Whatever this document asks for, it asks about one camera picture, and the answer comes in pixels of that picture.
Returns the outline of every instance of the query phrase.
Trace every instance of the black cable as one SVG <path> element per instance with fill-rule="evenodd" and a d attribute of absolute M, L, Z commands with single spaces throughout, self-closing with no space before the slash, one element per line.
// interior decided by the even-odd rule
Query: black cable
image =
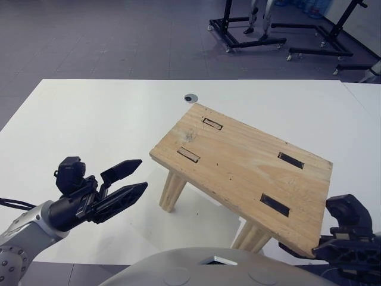
<path fill-rule="evenodd" d="M 5 207 L 12 207 L 19 210 L 31 210 L 36 207 L 34 204 L 29 204 L 24 201 L 10 200 L 7 198 L 0 198 L 0 205 Z"/>

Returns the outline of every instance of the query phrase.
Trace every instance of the black metal stand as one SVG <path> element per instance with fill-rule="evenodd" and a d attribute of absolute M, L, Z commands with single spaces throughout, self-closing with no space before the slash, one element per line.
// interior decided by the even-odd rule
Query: black metal stand
<path fill-rule="evenodd" d="M 372 66 L 369 64 L 338 64 L 336 70 L 333 72 L 333 75 L 336 76 L 342 70 L 368 70 Z"/>
<path fill-rule="evenodd" d="M 343 25 L 348 19 L 348 17 L 351 15 L 353 10 L 356 8 L 357 5 L 360 5 L 364 8 L 367 8 L 368 6 L 363 3 L 364 0 L 352 0 L 351 3 L 346 8 L 345 12 L 341 16 L 340 20 L 330 32 L 328 32 L 324 27 L 322 26 L 316 26 L 316 25 L 303 25 L 303 24 L 280 24 L 280 23 L 273 23 L 271 25 L 272 28 L 302 28 L 302 29 L 315 29 L 316 35 L 320 34 L 323 37 L 323 41 L 320 43 L 321 49 L 306 49 L 306 48 L 289 48 L 289 55 L 287 57 L 287 61 L 290 61 L 292 59 L 292 54 L 299 53 L 299 54 L 315 54 L 315 55 L 333 55 L 339 57 L 339 60 L 341 60 L 341 57 L 352 57 L 353 53 L 349 50 L 347 50 L 339 41 L 338 41 L 338 35 L 343 29 Z M 326 43 L 329 43 L 333 49 L 323 49 L 326 45 Z"/>
<path fill-rule="evenodd" d="M 242 43 L 238 42 L 236 38 L 234 38 L 234 36 L 227 31 L 229 23 L 248 21 L 249 17 L 230 18 L 230 9 L 232 7 L 232 2 L 233 0 L 226 0 L 224 17 L 222 19 L 209 20 L 208 25 L 208 30 L 211 31 L 214 28 L 220 35 L 221 39 L 225 42 L 226 52 L 230 52 L 233 48 L 247 48 L 249 46 L 264 46 L 275 44 L 278 44 L 277 47 L 280 48 L 281 44 L 284 44 L 287 41 L 286 38 L 277 39 L 263 36 L 257 41 Z"/>

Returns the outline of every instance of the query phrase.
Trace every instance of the wheeled stand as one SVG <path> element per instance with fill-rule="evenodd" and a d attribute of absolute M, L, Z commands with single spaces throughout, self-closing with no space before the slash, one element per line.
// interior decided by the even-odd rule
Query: wheeled stand
<path fill-rule="evenodd" d="M 370 68 L 371 65 L 369 64 L 338 64 L 333 75 L 337 76 L 342 70 L 368 70 Z"/>
<path fill-rule="evenodd" d="M 381 60 L 373 66 L 368 64 L 338 64 L 336 66 L 336 70 L 333 72 L 333 75 L 336 76 L 342 70 L 365 70 L 364 77 L 359 82 L 372 82 L 377 77 L 381 76 Z"/>
<path fill-rule="evenodd" d="M 264 35 L 257 41 L 250 42 L 238 42 L 236 38 L 227 30 L 229 28 L 229 23 L 231 22 L 243 22 L 249 21 L 249 17 L 236 17 L 230 18 L 230 9 L 232 7 L 233 0 L 226 0 L 224 17 L 221 19 L 209 20 L 208 30 L 213 29 L 220 35 L 221 39 L 226 44 L 226 52 L 230 52 L 234 48 L 247 48 L 249 46 L 264 46 L 264 45 L 275 45 L 280 48 L 287 39 L 286 38 L 270 38 L 267 34 Z"/>
<path fill-rule="evenodd" d="M 293 54 L 315 54 L 315 55 L 332 55 L 338 57 L 338 60 L 342 60 L 342 57 L 352 57 L 353 53 L 349 51 L 344 45 L 338 41 L 338 35 L 343 29 L 343 25 L 351 15 L 353 10 L 357 5 L 367 8 L 368 6 L 363 3 L 364 0 L 352 0 L 351 3 L 346 8 L 345 12 L 341 16 L 340 20 L 330 32 L 328 32 L 323 26 L 316 25 L 303 25 L 303 24 L 281 24 L 273 23 L 272 28 L 302 28 L 302 29 L 315 29 L 315 35 L 322 35 L 323 41 L 320 43 L 320 49 L 306 49 L 306 48 L 289 48 L 289 55 L 287 61 L 292 59 Z M 329 43 L 333 49 L 323 49 L 326 46 L 326 43 Z"/>

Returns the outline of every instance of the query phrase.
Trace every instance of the wall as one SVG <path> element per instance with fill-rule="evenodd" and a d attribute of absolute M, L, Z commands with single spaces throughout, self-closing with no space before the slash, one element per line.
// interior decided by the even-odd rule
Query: wall
<path fill-rule="evenodd" d="M 351 0 L 332 0 L 326 18 L 337 23 Z M 368 8 L 357 6 L 344 30 L 381 57 L 381 1 L 365 0 Z"/>

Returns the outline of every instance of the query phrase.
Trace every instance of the water bottle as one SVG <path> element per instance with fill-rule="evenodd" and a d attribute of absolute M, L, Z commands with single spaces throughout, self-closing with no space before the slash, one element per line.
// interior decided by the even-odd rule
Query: water bottle
<path fill-rule="evenodd" d="M 306 0 L 303 12 L 308 14 L 316 2 L 318 2 L 318 0 Z"/>
<path fill-rule="evenodd" d="M 304 4 L 305 4 L 306 0 L 300 0 L 299 3 L 298 3 L 298 8 L 299 9 L 304 9 Z"/>
<path fill-rule="evenodd" d="M 286 6 L 288 4 L 288 0 L 276 0 L 275 5 L 277 6 Z"/>
<path fill-rule="evenodd" d="M 331 0 L 317 0 L 308 12 L 308 16 L 313 19 L 320 19 L 326 12 Z"/>

